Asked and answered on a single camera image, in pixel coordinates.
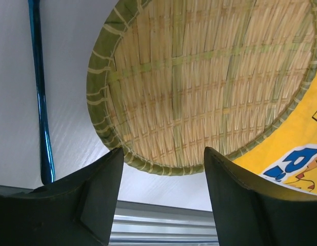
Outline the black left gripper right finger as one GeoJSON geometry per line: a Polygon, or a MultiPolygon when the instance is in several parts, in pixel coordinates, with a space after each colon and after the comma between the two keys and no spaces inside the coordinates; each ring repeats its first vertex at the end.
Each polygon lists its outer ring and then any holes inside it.
{"type": "Polygon", "coordinates": [[[317,195],[270,182],[211,147],[204,167],[219,245],[317,245],[317,195]]]}

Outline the round woven bamboo plate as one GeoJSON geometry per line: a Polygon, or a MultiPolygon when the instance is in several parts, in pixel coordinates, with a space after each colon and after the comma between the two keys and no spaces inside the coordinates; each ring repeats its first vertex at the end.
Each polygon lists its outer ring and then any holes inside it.
{"type": "Polygon", "coordinates": [[[317,73],[317,1],[119,1],[93,47],[87,106],[108,149],[144,172],[251,152],[317,73]]]}

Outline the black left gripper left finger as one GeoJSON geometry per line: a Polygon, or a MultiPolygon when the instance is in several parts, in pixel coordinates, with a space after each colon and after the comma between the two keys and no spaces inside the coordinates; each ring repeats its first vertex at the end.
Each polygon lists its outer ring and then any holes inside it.
{"type": "Polygon", "coordinates": [[[108,245],[123,165],[115,148],[34,190],[0,185],[0,245],[108,245]]]}

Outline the yellow Pikachu cloth placemat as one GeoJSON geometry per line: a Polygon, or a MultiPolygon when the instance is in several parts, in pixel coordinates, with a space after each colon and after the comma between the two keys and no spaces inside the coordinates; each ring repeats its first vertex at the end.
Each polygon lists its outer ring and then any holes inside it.
{"type": "Polygon", "coordinates": [[[270,181],[317,194],[317,75],[282,125],[235,163],[270,181]]]}

